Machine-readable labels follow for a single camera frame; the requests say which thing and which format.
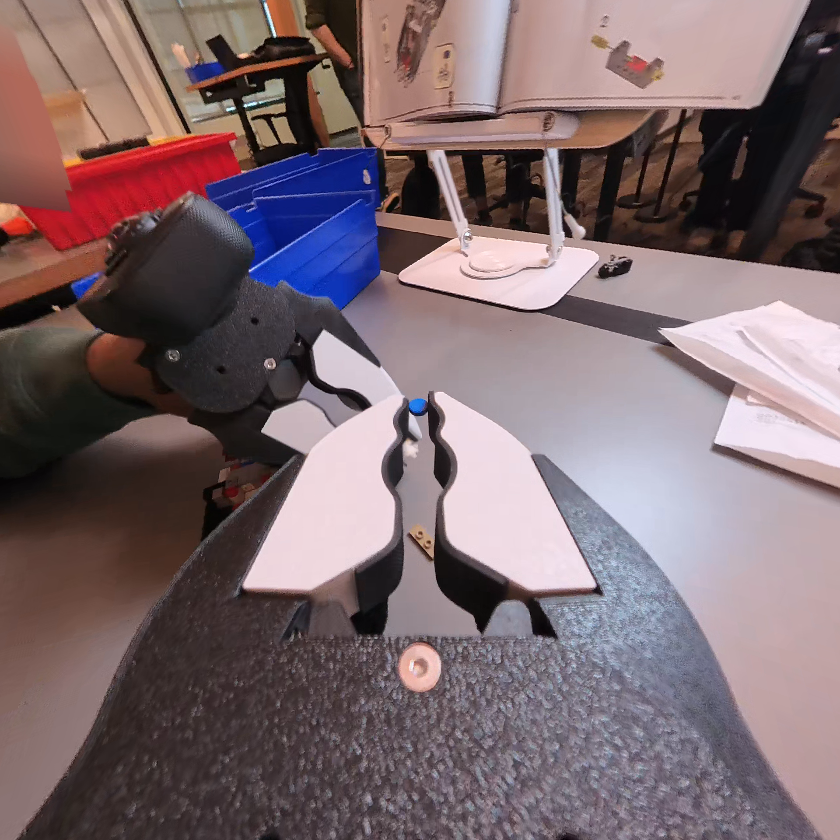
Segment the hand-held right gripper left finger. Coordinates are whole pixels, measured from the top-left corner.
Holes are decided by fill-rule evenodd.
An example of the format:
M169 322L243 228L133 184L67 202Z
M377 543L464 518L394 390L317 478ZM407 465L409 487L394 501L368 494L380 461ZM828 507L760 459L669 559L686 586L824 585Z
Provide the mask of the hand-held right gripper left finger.
M245 595L335 602L347 616L388 603L403 576L408 402L391 395L305 455L242 581Z

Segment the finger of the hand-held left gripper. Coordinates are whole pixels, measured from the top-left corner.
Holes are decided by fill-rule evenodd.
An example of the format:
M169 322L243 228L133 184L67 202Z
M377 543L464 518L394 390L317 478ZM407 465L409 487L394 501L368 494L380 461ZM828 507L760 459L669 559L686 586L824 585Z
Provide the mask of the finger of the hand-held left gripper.
M403 396L378 364L324 330L310 348L310 379L319 390L353 409L367 409L391 396Z
M323 409L297 400L274 409L260 430L260 459L290 459L307 455L335 425Z

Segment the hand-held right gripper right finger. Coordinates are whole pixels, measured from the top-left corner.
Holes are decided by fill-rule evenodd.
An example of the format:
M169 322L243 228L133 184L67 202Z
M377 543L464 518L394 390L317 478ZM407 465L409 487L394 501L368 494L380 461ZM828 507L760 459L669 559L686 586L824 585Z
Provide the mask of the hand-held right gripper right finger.
M598 583L538 460L516 437L445 392L428 396L440 485L440 591L489 623L499 604L593 595Z

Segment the partly built lego car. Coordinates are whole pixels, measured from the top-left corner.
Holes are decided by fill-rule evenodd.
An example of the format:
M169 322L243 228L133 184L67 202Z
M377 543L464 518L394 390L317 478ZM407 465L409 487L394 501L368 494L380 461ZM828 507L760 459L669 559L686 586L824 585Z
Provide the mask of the partly built lego car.
M223 459L217 481L203 490L201 540L252 498L278 471L278 467L260 464L252 458L234 458L223 453Z

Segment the blue plastic bin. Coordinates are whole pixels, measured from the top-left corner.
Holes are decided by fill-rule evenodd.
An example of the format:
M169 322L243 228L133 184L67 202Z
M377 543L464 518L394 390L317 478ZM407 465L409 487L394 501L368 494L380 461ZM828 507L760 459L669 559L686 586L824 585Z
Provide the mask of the blue plastic bin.
M205 193L227 211L250 207L261 197L362 193L374 207L386 197L381 191L376 151L369 147L298 154L209 183Z
M187 192L112 226L105 268L78 302L129 312L167 303L208 318L250 277L342 308L380 271L376 239L361 192L262 197L230 212Z

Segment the person's left forearm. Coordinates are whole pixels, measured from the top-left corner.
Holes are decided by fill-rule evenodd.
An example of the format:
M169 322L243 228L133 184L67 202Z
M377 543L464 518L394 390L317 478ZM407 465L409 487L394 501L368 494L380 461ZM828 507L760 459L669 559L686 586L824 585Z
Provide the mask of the person's left forearm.
M103 391L86 366L102 331L54 324L1 335L1 477L21 479L157 412Z

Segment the person's left hand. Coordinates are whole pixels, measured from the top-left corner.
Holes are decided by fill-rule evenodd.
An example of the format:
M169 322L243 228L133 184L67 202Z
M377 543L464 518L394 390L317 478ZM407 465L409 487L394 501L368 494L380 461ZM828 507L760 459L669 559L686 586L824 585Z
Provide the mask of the person's left hand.
M151 371L140 364L144 350L141 340L99 332L87 347L87 371L111 396L148 406L160 414L189 417L192 408L179 395L159 391Z

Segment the red plastic bin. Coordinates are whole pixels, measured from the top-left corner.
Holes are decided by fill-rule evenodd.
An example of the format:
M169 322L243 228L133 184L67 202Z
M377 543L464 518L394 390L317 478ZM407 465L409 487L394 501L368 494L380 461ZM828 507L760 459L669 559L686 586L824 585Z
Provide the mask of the red plastic bin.
M206 196L207 184L241 172L233 133L192 134L66 168L67 211L22 205L57 250L104 237L120 220L167 207L185 193Z

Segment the neighbouring wooden desk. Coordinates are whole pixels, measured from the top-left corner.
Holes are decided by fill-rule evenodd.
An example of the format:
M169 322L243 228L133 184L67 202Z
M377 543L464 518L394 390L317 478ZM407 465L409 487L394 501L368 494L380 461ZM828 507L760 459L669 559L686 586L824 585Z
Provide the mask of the neighbouring wooden desk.
M65 250L40 236L12 240L1 252L1 309L101 271L106 250L104 238Z

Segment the white book stand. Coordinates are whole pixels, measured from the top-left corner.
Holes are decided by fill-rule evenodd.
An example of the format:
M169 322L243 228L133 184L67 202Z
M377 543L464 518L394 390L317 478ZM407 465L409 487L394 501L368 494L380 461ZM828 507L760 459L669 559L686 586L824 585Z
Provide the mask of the white book stand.
M597 262L595 252L569 247L585 230L565 211L560 194L560 148L580 127L572 112L515 112L494 119L389 122L365 126L365 135L389 151L425 151L455 236L401 270L409 287L444 293L520 312L555 305ZM480 236L464 213L448 152L537 151L542 153L548 204L549 243Z

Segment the black standing desk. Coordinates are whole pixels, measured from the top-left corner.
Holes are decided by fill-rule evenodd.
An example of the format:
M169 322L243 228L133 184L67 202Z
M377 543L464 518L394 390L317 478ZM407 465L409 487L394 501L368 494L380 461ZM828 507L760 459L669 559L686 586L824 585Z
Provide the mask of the black standing desk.
M309 51L299 56L260 63L246 62L215 77L195 80L186 87L196 91L206 103L230 101L244 131L248 152L257 166L278 162L296 154L315 154L321 144L312 120L309 95L309 73L328 58L325 53ZM245 108L245 98L261 92L268 81L279 79L283 84L284 109L280 116L287 121L293 143L277 140L262 147Z

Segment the white paper bags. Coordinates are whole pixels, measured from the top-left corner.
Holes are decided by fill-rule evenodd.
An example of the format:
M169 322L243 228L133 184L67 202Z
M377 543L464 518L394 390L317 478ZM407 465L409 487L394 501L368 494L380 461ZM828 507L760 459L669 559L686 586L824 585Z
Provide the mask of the white paper bags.
M660 333L734 384L716 446L839 488L838 325L776 301Z

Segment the open instruction booklet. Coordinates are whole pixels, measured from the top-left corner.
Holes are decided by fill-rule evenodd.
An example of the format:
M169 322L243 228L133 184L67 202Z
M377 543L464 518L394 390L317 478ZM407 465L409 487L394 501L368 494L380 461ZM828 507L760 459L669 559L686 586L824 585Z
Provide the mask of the open instruction booklet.
M756 106L810 4L360 2L365 125Z

